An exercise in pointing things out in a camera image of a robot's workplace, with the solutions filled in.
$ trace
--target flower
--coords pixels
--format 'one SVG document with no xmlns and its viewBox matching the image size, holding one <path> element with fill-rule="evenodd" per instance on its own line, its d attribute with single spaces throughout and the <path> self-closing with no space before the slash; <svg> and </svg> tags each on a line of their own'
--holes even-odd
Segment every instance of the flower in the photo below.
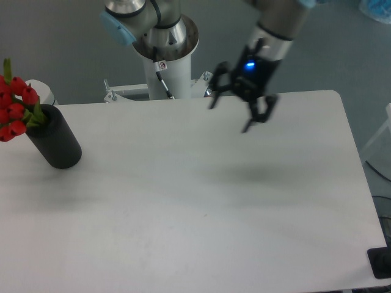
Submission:
<svg viewBox="0 0 391 293">
<path fill-rule="evenodd" d="M 27 84 L 19 77 L 15 76 L 10 83 L 11 90 L 17 96 L 21 96 Z"/>
<path fill-rule="evenodd" d="M 0 82 L 0 92 L 8 93 L 9 95 L 12 94 L 11 87 L 6 83 L 1 83 L 1 82 Z"/>
<path fill-rule="evenodd" d="M 10 121 L 10 116 L 7 111 L 0 109 L 0 124 L 7 124 Z"/>
<path fill-rule="evenodd" d="M 37 92 L 32 87 L 26 87 L 22 93 L 22 100 L 27 105 L 34 105 L 39 99 Z"/>
<path fill-rule="evenodd" d="M 0 142 L 8 142 L 12 140 L 15 136 L 11 134 L 10 128 L 4 126 L 0 129 Z"/>
<path fill-rule="evenodd" d="M 11 94 L 0 92 L 0 109 L 5 109 L 12 104 Z"/>
<path fill-rule="evenodd" d="M 7 113 L 11 119 L 20 120 L 24 116 L 24 107 L 19 103 L 13 103 L 7 107 Z"/>
<path fill-rule="evenodd" d="M 17 120 L 17 121 L 11 122 L 9 129 L 10 129 L 11 135 L 20 136 L 21 134 L 24 134 L 26 132 L 27 127 L 22 121 Z"/>
</svg>

